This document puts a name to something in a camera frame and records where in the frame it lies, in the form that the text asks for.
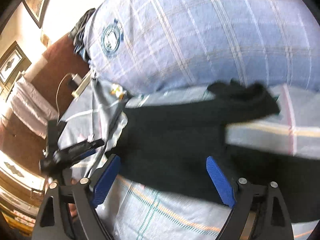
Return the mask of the black pants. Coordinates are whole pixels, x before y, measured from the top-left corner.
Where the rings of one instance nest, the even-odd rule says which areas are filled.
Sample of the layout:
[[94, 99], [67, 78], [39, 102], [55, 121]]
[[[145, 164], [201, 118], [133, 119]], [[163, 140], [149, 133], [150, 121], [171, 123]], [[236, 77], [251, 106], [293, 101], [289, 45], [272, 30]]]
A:
[[279, 114], [276, 98], [259, 83], [213, 83], [207, 92], [205, 101], [125, 108], [127, 125], [110, 150], [121, 159], [120, 174], [158, 191], [221, 203], [206, 168], [207, 158], [213, 157], [229, 181], [275, 181], [292, 222], [318, 220], [318, 160], [225, 141], [227, 124]]

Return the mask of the grey star-pattern bed sheet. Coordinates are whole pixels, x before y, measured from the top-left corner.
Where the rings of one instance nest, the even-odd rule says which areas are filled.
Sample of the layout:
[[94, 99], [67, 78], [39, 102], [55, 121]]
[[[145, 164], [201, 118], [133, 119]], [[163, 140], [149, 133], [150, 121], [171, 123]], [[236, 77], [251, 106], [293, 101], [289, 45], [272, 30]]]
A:
[[275, 181], [294, 239], [319, 238], [316, 92], [231, 81], [130, 95], [95, 80], [62, 119], [60, 147], [105, 141], [73, 166], [75, 180], [120, 156], [119, 176], [97, 209], [115, 239], [215, 239], [230, 209], [207, 171], [209, 157], [229, 178]]

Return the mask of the dark clothing behind quilt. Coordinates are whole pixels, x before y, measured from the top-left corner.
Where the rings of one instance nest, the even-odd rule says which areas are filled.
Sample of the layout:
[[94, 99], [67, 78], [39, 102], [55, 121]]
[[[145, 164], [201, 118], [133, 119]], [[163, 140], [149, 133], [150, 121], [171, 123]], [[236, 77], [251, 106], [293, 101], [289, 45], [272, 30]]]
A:
[[68, 34], [68, 37], [73, 41], [74, 54], [79, 55], [86, 63], [90, 58], [84, 44], [85, 27], [94, 12], [95, 8], [87, 10]]

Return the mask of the grey towel on rail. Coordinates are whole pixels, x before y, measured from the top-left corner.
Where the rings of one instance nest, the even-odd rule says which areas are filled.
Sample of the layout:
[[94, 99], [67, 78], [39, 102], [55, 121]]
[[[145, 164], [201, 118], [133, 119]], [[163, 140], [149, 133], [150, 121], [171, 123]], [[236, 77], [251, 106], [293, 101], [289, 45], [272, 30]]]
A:
[[20, 77], [15, 82], [7, 102], [27, 128], [46, 139], [48, 121], [57, 119], [57, 110], [31, 83]]

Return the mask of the white power strip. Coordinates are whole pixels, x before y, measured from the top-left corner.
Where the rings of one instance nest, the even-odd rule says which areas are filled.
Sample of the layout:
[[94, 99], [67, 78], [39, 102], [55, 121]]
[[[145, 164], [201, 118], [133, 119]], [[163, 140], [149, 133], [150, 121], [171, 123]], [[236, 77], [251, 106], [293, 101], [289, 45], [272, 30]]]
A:
[[77, 99], [89, 85], [91, 80], [91, 72], [88, 72], [83, 78], [79, 74], [72, 74], [72, 81], [76, 84], [76, 89], [73, 90], [72, 96]]

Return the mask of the brown wooden headboard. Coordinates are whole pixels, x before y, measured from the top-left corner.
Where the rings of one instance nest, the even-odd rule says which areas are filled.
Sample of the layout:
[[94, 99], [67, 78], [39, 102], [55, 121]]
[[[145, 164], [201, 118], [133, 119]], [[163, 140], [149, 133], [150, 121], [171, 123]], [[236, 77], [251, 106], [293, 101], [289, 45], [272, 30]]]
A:
[[[67, 73], [83, 77], [88, 71], [88, 64], [74, 54], [73, 41], [66, 34], [47, 48], [24, 77], [53, 107], [56, 107], [58, 90], [60, 114], [63, 115], [73, 97], [68, 81], [65, 80], [61, 86], [60, 81]], [[4, 112], [1, 117], [1, 151], [27, 171], [39, 175], [39, 159], [46, 141], [27, 128], [11, 108], [6, 107]]]

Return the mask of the blue plaid quilt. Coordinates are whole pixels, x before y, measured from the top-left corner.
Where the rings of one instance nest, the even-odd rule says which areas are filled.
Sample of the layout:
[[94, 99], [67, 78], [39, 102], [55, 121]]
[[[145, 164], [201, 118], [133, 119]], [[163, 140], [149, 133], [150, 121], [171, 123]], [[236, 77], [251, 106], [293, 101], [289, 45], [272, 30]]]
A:
[[105, 0], [84, 44], [93, 72], [133, 94], [231, 79], [319, 91], [319, 23], [303, 0]]

